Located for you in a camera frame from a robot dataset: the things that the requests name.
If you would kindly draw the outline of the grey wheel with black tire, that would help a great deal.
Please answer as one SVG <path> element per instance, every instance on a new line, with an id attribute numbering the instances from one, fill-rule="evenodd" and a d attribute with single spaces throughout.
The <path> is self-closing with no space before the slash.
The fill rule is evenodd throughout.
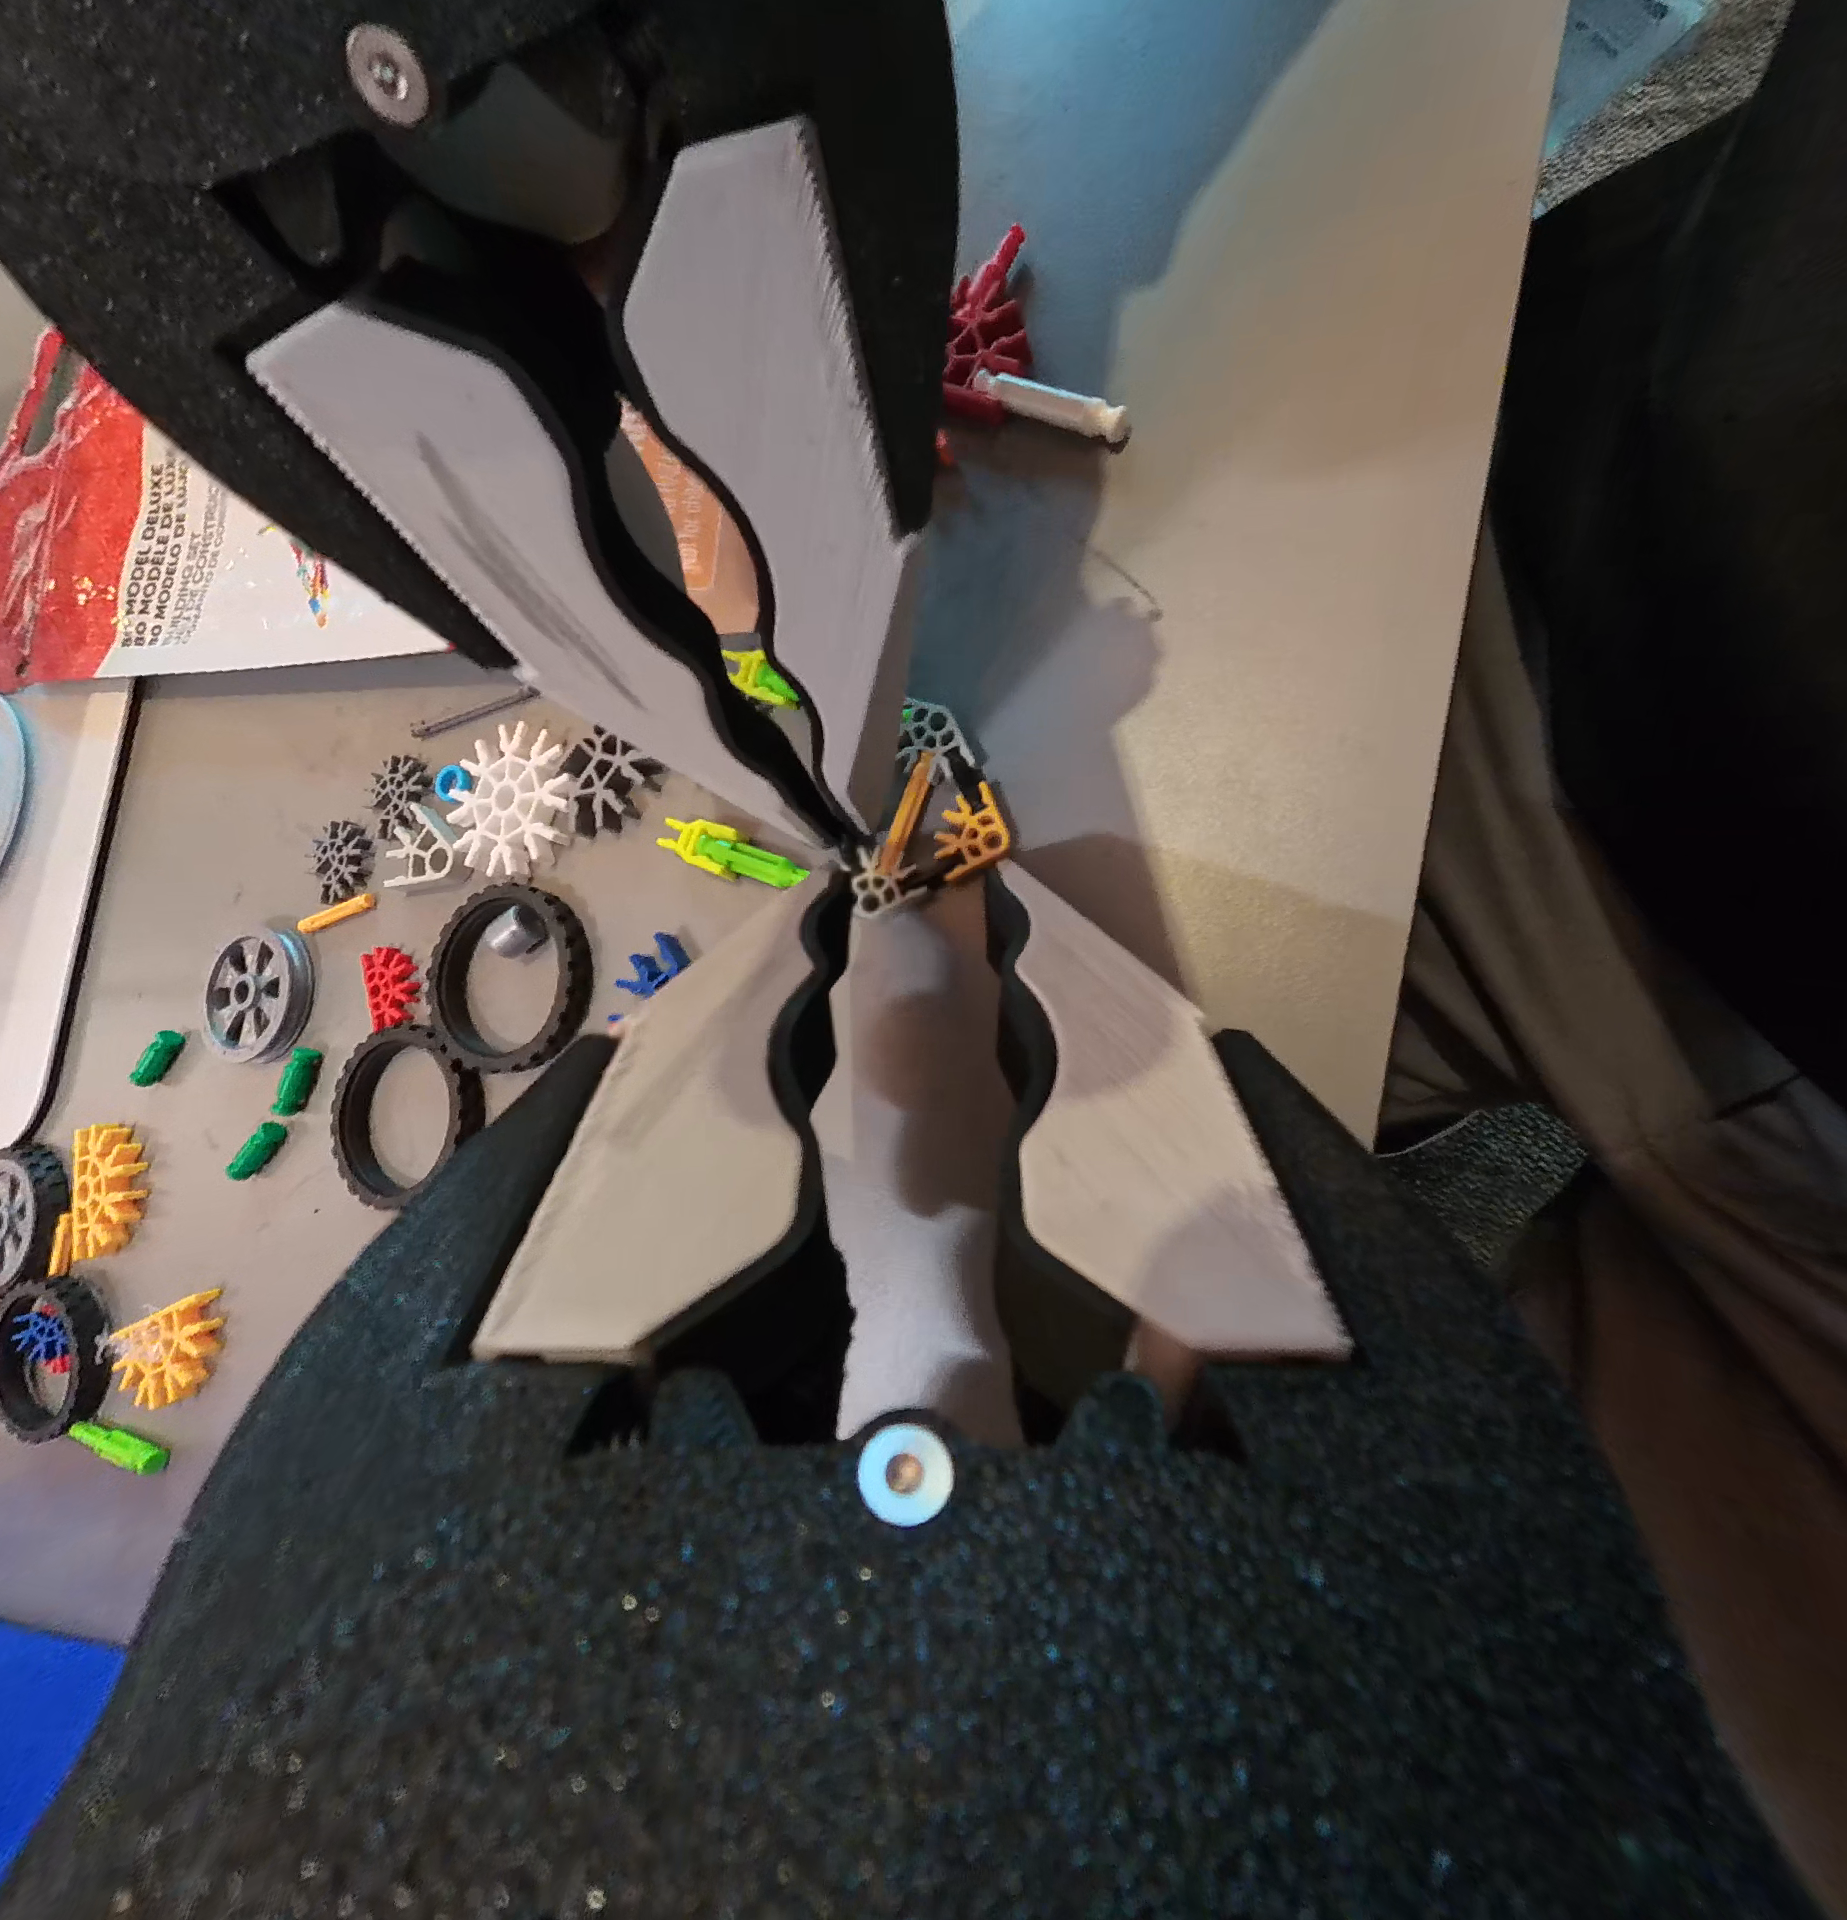
<path id="1" fill-rule="evenodd" d="M 46 1280 L 70 1206 L 70 1174 L 52 1145 L 20 1140 L 0 1150 L 0 1298 Z"/>

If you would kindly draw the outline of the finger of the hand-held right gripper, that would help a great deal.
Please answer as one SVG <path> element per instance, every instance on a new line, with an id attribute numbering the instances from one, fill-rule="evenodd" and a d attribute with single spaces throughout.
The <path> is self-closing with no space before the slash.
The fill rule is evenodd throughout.
<path id="1" fill-rule="evenodd" d="M 424 313 L 340 299 L 246 365 L 522 680 L 743 816 L 847 845 L 785 733 L 731 688 L 707 618 L 626 523 L 608 451 L 578 447 L 514 360 Z"/>
<path id="2" fill-rule="evenodd" d="M 658 432 L 743 515 L 813 778 L 867 834 L 893 776 L 921 537 L 895 521 L 807 115 L 682 147 L 622 330 Z"/>

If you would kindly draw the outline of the yellow grey connector rod assembly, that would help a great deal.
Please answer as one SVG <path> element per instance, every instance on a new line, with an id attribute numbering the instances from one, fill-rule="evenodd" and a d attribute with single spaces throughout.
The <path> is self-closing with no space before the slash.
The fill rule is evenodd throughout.
<path id="1" fill-rule="evenodd" d="M 907 695 L 897 733 L 897 787 L 887 823 L 845 868 L 859 922 L 887 918 L 973 880 L 1013 845 L 983 756 L 949 705 Z"/>

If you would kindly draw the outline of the person's beige trousers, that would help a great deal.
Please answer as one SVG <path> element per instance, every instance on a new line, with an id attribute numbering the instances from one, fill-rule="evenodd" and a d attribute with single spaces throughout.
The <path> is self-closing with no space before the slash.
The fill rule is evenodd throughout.
<path id="1" fill-rule="evenodd" d="M 1381 1120 L 1585 1150 L 1511 1298 L 1631 1506 L 1709 1713 L 1847 1916 L 1847 1114 L 1655 940 L 1565 809 L 1481 529 Z"/>

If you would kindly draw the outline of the white tray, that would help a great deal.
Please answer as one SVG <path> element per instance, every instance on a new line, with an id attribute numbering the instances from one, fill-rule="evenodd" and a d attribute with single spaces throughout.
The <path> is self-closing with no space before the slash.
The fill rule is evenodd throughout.
<path id="1" fill-rule="evenodd" d="M 28 1136 L 48 1106 L 138 690 L 42 683 L 10 699 L 36 758 L 24 829 L 0 875 L 0 1148 Z"/>

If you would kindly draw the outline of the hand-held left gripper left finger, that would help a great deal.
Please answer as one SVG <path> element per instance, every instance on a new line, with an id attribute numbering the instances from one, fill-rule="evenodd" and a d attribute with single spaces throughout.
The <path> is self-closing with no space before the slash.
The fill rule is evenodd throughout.
<path id="1" fill-rule="evenodd" d="M 777 893 L 624 1025 L 474 1356 L 799 1365 L 847 1337 L 811 1109 L 849 899 L 839 870 Z"/>

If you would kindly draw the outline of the white rod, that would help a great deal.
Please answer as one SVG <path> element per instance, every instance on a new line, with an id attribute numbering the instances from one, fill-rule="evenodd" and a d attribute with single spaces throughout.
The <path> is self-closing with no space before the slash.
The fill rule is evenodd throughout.
<path id="1" fill-rule="evenodd" d="M 1019 373 L 979 369 L 973 373 L 975 398 L 1009 417 L 1121 447 L 1129 439 L 1129 417 L 1121 403 L 1085 396 Z"/>

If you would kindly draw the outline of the person's black garment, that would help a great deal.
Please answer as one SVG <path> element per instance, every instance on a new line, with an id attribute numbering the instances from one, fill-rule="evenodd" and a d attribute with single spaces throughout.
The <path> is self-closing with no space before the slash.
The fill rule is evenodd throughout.
<path id="1" fill-rule="evenodd" d="M 1571 808 L 1847 1109 L 1847 2 L 1537 221 L 1491 492 Z"/>

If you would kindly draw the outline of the white snowflake connector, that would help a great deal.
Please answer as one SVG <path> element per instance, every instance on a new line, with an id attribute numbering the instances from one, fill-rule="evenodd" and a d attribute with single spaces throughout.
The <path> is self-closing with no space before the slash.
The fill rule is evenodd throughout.
<path id="1" fill-rule="evenodd" d="M 464 865 L 496 881 L 526 881 L 574 845 L 574 778 L 566 745 L 532 722 L 498 728 L 496 744 L 476 741 L 470 786 L 450 805 Z"/>

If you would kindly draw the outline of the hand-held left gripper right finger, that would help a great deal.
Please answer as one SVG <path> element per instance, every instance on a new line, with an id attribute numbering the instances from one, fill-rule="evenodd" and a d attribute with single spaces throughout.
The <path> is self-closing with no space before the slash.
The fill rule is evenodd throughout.
<path id="1" fill-rule="evenodd" d="M 1341 1361 L 1331 1301 L 1197 1007 L 1025 870 L 989 873 L 999 1224 L 1113 1365 L 1147 1328 L 1213 1361 Z"/>

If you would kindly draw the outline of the yellow fan connector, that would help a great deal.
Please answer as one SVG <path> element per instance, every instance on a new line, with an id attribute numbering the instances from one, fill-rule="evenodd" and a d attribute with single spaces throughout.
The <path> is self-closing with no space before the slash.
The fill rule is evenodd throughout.
<path id="1" fill-rule="evenodd" d="M 48 1277 L 128 1247 L 148 1202 L 148 1169 L 146 1148 L 126 1122 L 96 1122 L 74 1133 L 72 1197 L 54 1228 Z"/>

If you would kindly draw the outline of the instruction booklet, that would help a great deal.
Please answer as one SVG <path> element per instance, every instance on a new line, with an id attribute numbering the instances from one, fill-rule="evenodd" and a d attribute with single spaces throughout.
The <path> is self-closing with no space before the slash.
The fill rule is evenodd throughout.
<path id="1" fill-rule="evenodd" d="M 40 334 L 0 443 L 0 695 L 448 648 Z"/>

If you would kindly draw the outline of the black rubber tire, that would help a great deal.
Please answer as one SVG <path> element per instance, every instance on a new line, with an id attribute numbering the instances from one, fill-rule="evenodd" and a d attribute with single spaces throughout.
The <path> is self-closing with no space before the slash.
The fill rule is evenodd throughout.
<path id="1" fill-rule="evenodd" d="M 374 1101 L 394 1062 L 414 1054 L 430 1062 L 448 1093 L 448 1126 L 440 1154 L 424 1175 L 392 1178 L 374 1144 Z M 428 1024 L 396 1024 L 374 1031 L 348 1058 L 332 1097 L 332 1154 L 346 1187 L 364 1206 L 400 1212 L 430 1190 L 456 1152 L 486 1122 L 482 1077 L 452 1054 Z"/>
<path id="2" fill-rule="evenodd" d="M 470 1007 L 470 968 L 476 949 L 506 914 L 546 936 L 556 962 L 556 983 L 546 1020 L 522 1044 L 502 1048 L 478 1028 Z M 548 1065 L 580 1033 L 596 991 L 596 956 L 580 914 L 556 892 L 522 880 L 484 886 L 456 907 L 432 948 L 428 998 L 432 1028 L 444 1055 L 476 1074 L 520 1074 Z"/>

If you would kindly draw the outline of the yellow connector with clear connector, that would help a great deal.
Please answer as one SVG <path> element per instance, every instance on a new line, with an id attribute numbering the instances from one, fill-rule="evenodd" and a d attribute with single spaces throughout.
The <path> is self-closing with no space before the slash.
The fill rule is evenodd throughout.
<path id="1" fill-rule="evenodd" d="M 222 1350 L 220 1298 L 220 1287 L 194 1291 L 106 1335 L 104 1356 L 132 1403 L 160 1412 L 204 1390 Z"/>

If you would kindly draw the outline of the grey wheel hub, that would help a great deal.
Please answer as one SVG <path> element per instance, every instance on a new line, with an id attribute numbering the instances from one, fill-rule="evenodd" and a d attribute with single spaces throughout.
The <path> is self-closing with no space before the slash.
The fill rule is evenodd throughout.
<path id="1" fill-rule="evenodd" d="M 310 938 L 290 923 L 262 923 L 218 948 L 206 979 L 202 1028 L 214 1051 L 236 1065 L 292 1054 L 316 998 Z"/>

